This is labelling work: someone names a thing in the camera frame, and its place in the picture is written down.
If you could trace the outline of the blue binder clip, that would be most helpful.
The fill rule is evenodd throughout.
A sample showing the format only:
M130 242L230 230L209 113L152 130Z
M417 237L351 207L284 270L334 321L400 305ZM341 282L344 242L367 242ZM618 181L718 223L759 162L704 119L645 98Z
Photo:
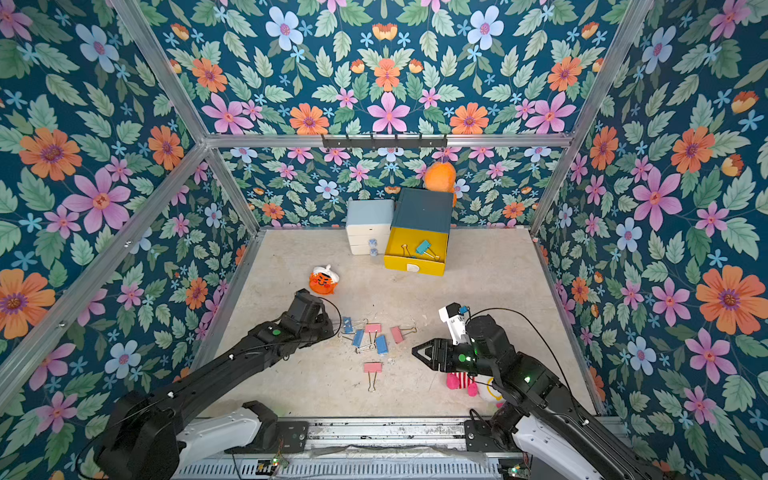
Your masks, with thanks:
M365 332L363 329L358 329L355 330L352 334L344 335L343 338L345 340L349 340L353 348L359 349L362 346L364 334Z
M353 326L352 320L350 317L343 317L342 318L342 333L344 335L351 335L355 332L355 328Z
M376 351L379 355L387 355L389 353L387 339L384 335L379 335L374 341Z

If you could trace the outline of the pink binder clip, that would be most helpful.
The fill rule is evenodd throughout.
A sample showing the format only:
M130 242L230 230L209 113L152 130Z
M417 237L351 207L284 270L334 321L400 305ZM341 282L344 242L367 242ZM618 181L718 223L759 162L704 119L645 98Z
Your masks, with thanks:
M363 371L368 377L367 391L375 392L377 377L383 371L383 364L381 362L365 362L363 364Z
M400 344L405 341L406 336L417 333L418 329L416 327L402 328L400 326L393 326L390 328L390 332L395 343Z
M369 344L374 345L382 332L382 326L379 323L368 323L364 327L364 332L368 335Z

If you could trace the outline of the pink binder clip bottom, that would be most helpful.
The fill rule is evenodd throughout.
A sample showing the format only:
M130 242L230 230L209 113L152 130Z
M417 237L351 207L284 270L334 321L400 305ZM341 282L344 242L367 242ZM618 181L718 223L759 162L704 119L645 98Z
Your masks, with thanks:
M363 371L368 377L367 391L375 392L377 377L383 371L383 364L381 362L365 362L363 364Z

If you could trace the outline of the teal binder clip bottom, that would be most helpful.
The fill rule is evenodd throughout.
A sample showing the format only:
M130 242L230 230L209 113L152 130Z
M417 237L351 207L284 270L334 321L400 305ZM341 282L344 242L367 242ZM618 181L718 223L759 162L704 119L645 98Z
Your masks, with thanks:
M401 245L401 249L402 249L402 256L403 257L405 257L405 258L415 258L416 257L415 250L411 246L409 246L408 244L406 244L406 243L402 244Z

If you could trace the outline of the teal binder clip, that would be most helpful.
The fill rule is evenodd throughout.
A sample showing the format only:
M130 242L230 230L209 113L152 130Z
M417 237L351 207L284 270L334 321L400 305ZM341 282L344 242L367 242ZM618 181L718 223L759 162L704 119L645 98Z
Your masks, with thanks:
M417 247L416 247L416 253L420 256L426 256L432 259L433 261L439 261L440 256L437 255L432 249L431 249L431 243L428 240L423 240Z
M403 257L405 257L405 258L415 258L416 257L415 250L411 246L409 246L408 244L406 244L406 243L402 244L401 245L401 249L402 249L402 256Z

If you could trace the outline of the yellow top drawer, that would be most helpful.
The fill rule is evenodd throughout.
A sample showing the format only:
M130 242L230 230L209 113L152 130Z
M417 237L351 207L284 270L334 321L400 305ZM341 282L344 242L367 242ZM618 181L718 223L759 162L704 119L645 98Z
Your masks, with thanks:
M449 234L393 227L384 255L389 270L443 276Z

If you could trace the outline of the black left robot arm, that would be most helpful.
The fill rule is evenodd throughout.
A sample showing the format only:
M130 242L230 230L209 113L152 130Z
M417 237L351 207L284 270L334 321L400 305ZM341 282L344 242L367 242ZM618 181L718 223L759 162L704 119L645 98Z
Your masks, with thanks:
M182 432L245 380L297 350L335 335L321 298L298 290L278 319L256 325L224 354L149 394L130 391L115 405L94 461L110 479L169 479L191 443Z

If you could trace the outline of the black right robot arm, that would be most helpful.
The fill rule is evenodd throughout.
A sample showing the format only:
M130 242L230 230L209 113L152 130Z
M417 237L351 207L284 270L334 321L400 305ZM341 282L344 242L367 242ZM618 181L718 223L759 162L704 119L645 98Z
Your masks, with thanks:
M463 334L412 348L433 371L487 376L504 403L488 421L503 450L530 454L567 479L685 479L635 453L573 397L558 375L519 352L490 315L463 322Z

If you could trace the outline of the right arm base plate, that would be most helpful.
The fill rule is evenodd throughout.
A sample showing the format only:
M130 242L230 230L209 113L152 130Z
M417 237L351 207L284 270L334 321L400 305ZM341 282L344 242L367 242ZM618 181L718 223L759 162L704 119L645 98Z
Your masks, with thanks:
M467 419L463 422L465 448L468 452L519 453L514 443L502 445L491 434L491 429L482 421Z

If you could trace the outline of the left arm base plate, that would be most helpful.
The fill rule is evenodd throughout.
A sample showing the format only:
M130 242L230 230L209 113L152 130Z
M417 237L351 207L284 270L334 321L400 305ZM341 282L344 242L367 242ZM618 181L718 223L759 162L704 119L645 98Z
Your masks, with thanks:
M302 453L308 439L306 421L278 420L260 429L248 445L229 450L233 454L295 454Z

